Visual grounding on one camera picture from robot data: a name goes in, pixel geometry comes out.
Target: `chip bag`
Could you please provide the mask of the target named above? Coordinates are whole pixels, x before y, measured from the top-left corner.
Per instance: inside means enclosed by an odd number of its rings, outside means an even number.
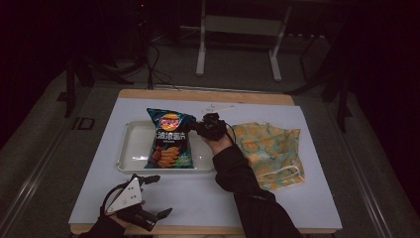
[[[193,169],[188,124],[194,116],[176,111],[148,108],[156,135],[145,169]]]

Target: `plastic tray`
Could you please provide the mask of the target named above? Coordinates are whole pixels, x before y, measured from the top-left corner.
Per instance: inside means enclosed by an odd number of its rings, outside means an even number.
[[[124,174],[209,173],[214,170],[212,152],[195,132],[188,134],[194,169],[145,169],[155,133],[156,128],[151,121],[127,123],[117,169]]]

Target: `black sleeve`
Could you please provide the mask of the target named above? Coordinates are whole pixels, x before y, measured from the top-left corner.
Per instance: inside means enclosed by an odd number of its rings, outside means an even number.
[[[216,183],[233,192],[247,238],[301,237],[275,196],[260,188],[248,159],[237,146],[213,158]]]
[[[108,216],[100,216],[93,227],[79,238],[120,238],[126,229]]]

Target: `patterned cloth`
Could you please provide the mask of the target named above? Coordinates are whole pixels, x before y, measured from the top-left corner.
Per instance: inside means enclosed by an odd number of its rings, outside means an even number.
[[[300,129],[280,129],[256,122],[232,126],[229,131],[250,161],[262,189],[279,189],[304,182],[298,155]]]

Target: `lay's logo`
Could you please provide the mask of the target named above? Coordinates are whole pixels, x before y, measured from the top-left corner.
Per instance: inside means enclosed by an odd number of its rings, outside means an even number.
[[[160,118],[160,126],[165,131],[173,131],[179,126],[179,117],[174,113],[168,113]]]

